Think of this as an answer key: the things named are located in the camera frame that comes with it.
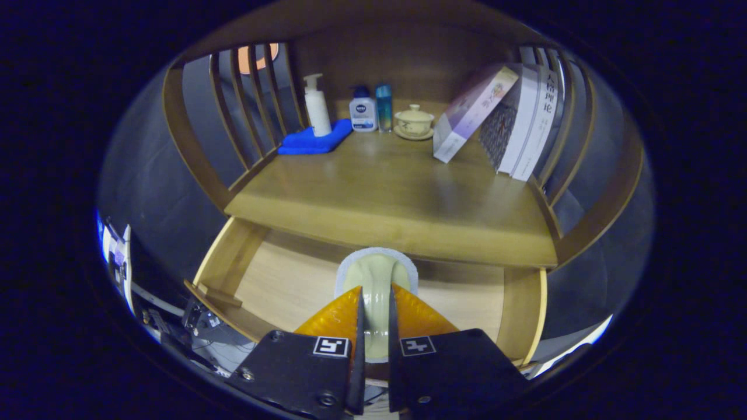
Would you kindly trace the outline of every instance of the blue bottle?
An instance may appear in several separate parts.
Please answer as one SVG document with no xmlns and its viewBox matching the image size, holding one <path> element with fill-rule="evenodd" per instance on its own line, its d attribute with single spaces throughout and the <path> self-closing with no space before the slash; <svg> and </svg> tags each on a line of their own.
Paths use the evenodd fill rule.
<svg viewBox="0 0 747 420">
<path fill-rule="evenodd" d="M 376 86 L 376 110 L 379 114 L 379 131 L 391 133 L 391 86 Z"/>
</svg>

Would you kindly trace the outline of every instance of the blue microfiber cloth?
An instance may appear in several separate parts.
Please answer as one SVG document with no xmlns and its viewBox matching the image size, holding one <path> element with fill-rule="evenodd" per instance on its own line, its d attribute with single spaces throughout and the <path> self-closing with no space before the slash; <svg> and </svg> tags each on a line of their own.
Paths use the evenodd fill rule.
<svg viewBox="0 0 747 420">
<path fill-rule="evenodd" d="M 332 124 L 332 132 L 323 137 L 314 137 L 311 127 L 302 132 L 285 136 L 278 155 L 317 155 L 333 151 L 353 130 L 350 120 L 339 120 Z"/>
</svg>

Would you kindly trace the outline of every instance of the book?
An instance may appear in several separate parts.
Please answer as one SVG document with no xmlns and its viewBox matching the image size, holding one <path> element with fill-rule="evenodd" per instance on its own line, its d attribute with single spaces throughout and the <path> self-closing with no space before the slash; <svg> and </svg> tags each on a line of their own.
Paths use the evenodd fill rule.
<svg viewBox="0 0 747 420">
<path fill-rule="evenodd" d="M 539 101 L 539 68 L 521 64 L 508 66 L 520 79 L 487 116 L 479 139 L 495 172 L 510 174 L 532 127 Z"/>
<path fill-rule="evenodd" d="M 517 80 L 518 75 L 504 64 L 472 77 L 433 129 L 433 157 L 448 163 Z"/>
<path fill-rule="evenodd" d="M 521 157 L 511 172 L 511 177 L 527 181 L 534 171 L 535 165 L 542 154 L 542 149 L 548 140 L 550 128 L 555 118 L 558 101 L 557 74 L 547 67 L 539 68 L 539 101 L 533 118 L 527 142 L 521 150 Z"/>
</svg>

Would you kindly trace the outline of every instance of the white book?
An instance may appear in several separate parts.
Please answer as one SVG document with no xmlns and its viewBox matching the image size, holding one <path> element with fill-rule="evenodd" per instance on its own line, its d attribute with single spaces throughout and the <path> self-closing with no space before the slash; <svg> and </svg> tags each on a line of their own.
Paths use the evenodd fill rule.
<svg viewBox="0 0 747 420">
<path fill-rule="evenodd" d="M 521 85 L 517 83 L 513 88 L 519 88 L 520 90 L 509 92 L 511 102 L 508 105 L 516 110 L 516 116 L 513 126 L 507 127 L 511 130 L 511 135 L 497 172 L 510 174 L 527 142 L 537 109 L 537 101 L 539 101 L 539 74 L 536 71 L 538 69 L 538 67 L 533 69 L 529 66 L 522 66 Z"/>
<path fill-rule="evenodd" d="M 521 157 L 511 172 L 512 178 L 521 181 L 527 181 L 532 175 L 535 165 L 537 165 L 542 149 L 548 140 L 557 106 L 557 74 L 547 67 L 540 67 L 539 80 L 539 101 L 535 110 L 535 117 L 527 142 L 521 151 Z"/>
</svg>

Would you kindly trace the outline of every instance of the white pump bottle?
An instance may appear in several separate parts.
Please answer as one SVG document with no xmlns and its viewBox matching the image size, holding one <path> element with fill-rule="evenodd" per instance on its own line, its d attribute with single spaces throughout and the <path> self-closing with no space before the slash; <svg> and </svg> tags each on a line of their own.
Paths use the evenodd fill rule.
<svg viewBox="0 0 747 420">
<path fill-rule="evenodd" d="M 329 113 L 324 102 L 324 92 L 317 90 L 317 79 L 322 73 L 307 75 L 303 78 L 306 81 L 306 110 L 309 113 L 309 122 L 315 137 L 326 136 L 332 132 L 329 124 Z"/>
</svg>

